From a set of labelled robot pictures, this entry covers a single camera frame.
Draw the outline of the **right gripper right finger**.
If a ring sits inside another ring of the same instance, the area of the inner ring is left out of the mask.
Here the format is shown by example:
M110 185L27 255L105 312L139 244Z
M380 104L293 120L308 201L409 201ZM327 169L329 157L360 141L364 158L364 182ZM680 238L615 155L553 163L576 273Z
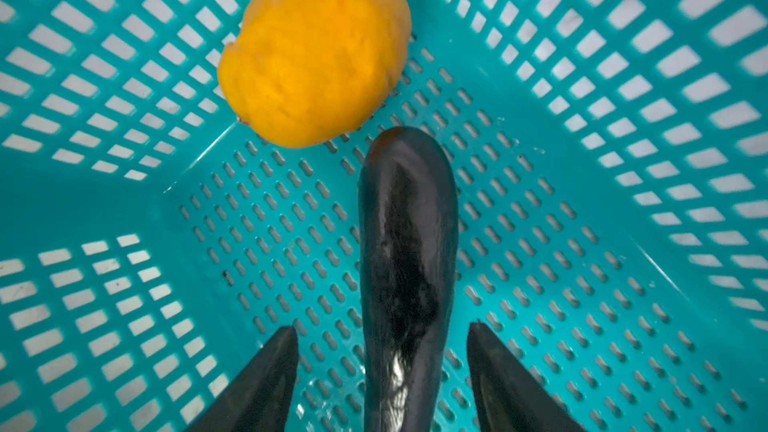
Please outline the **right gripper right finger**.
M469 326L467 359L482 431L581 431L494 331Z

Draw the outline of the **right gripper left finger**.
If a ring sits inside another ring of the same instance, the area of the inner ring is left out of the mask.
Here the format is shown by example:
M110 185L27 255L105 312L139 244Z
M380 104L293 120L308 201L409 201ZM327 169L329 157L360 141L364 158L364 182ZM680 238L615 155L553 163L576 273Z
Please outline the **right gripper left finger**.
M279 328L190 431L283 431L299 362L294 327Z

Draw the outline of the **dark eggplant toy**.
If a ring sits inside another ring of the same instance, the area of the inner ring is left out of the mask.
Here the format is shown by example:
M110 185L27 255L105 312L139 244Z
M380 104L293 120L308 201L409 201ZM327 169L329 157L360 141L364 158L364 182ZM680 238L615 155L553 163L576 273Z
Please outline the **dark eggplant toy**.
M458 193L438 142L382 132L359 179L366 431L427 431L455 297Z

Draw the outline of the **teal plastic basket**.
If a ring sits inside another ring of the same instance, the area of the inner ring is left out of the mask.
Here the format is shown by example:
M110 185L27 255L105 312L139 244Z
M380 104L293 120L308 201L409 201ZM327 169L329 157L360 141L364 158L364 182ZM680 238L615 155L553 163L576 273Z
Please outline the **teal plastic basket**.
M181 431L269 337L291 431L363 427L357 183L433 136L459 191L435 431L481 321L585 429L767 427L767 0L408 0L409 59L305 149L216 78L250 0L1 0L1 427Z

